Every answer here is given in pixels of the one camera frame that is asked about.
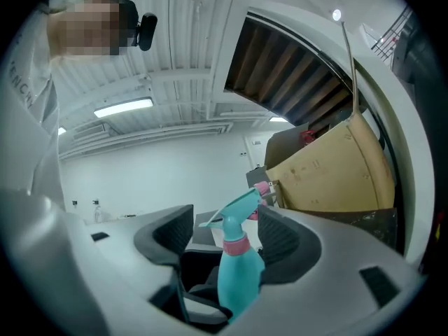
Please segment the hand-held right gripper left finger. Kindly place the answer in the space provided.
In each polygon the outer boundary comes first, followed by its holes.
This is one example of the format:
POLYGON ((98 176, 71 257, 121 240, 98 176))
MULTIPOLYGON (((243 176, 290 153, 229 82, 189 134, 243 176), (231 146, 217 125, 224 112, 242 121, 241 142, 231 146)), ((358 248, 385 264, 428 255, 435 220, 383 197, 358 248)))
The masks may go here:
POLYGON ((134 246, 155 265, 179 268, 193 225, 193 205, 187 204, 141 227, 134 235, 134 246))

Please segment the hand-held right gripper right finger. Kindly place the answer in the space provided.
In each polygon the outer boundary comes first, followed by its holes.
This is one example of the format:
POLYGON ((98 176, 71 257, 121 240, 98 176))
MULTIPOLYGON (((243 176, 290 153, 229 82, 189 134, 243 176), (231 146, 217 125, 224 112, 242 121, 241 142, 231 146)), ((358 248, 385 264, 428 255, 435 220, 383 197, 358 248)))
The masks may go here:
POLYGON ((316 233, 266 206, 258 207, 258 238, 265 262, 261 286, 294 283, 321 257, 316 233))

